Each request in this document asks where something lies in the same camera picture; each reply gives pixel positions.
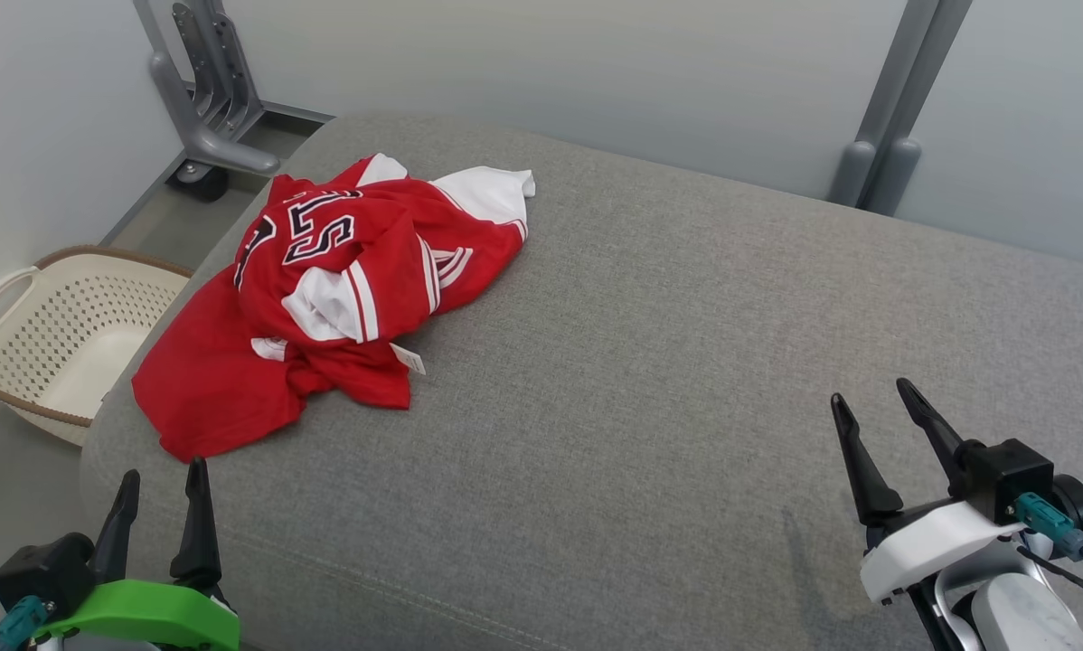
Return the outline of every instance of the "clothing tag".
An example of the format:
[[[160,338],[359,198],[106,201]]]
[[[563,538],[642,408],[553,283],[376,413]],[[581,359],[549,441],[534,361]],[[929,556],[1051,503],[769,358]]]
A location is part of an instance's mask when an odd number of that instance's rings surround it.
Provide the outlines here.
[[[393,344],[393,342],[390,342],[389,347],[393,349],[393,353],[396,355],[397,362],[408,366],[414,374],[425,375],[425,364],[421,364],[421,355],[418,355],[413,351],[402,349],[400,346]]]

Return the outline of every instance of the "beige plastic basket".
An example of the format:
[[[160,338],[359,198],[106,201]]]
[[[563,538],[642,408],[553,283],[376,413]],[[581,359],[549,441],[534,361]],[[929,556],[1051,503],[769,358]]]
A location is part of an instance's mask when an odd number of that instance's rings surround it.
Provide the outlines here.
[[[192,275],[129,251],[75,247],[0,281],[28,286],[0,316],[0,400],[83,445],[108,389]]]

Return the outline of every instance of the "gray floor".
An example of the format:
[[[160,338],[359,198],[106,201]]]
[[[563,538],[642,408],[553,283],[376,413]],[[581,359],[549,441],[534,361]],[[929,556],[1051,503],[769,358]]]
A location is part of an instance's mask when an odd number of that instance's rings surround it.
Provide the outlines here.
[[[313,123],[269,116],[242,141],[287,157],[314,129]],[[233,174],[231,188],[211,204],[161,186],[112,246],[195,269],[265,181]],[[79,448],[26,424],[0,403],[0,564],[24,545],[51,543],[67,532],[95,538],[101,517],[86,515],[79,499]]]

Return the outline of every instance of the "black wheel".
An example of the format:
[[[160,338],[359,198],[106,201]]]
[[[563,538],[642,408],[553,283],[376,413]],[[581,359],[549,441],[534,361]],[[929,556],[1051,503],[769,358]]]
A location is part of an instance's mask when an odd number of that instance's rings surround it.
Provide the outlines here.
[[[173,188],[182,191],[182,193],[190,194],[190,196],[196,199],[210,204],[223,197],[224,193],[227,192],[227,169],[222,167],[211,168],[208,170],[208,173],[199,178],[199,181],[193,181],[192,183],[184,183],[173,173],[169,178],[168,184]]]

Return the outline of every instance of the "metal bracket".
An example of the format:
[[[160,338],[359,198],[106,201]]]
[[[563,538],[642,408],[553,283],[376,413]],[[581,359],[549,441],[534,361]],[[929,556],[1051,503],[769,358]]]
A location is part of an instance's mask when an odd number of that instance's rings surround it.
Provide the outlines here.
[[[911,140],[936,75],[960,32],[971,0],[910,0],[884,69],[848,144],[827,201],[891,217],[911,181],[922,147]]]
[[[236,26],[231,17],[218,11],[216,0],[187,1],[190,4],[174,3],[172,16],[192,63],[192,95],[179,77],[149,0],[133,0],[154,50],[149,63],[152,78],[187,157],[177,172],[178,180],[199,181],[211,167],[268,177],[280,169],[280,159],[236,141],[264,115],[236,37]]]

